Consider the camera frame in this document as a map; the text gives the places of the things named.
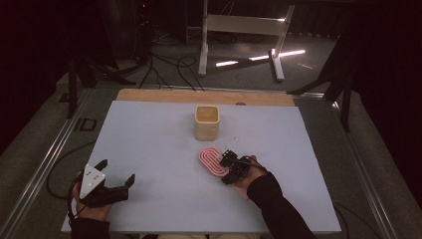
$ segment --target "forearm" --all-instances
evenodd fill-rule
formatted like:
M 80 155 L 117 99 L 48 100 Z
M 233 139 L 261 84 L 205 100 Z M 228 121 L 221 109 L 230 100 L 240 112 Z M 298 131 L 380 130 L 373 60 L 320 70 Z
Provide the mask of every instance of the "forearm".
M 275 238 L 316 238 L 270 175 L 255 179 L 248 187 L 248 196 L 261 209 L 267 227 Z
M 109 239 L 109 222 L 77 218 L 71 226 L 72 239 Z

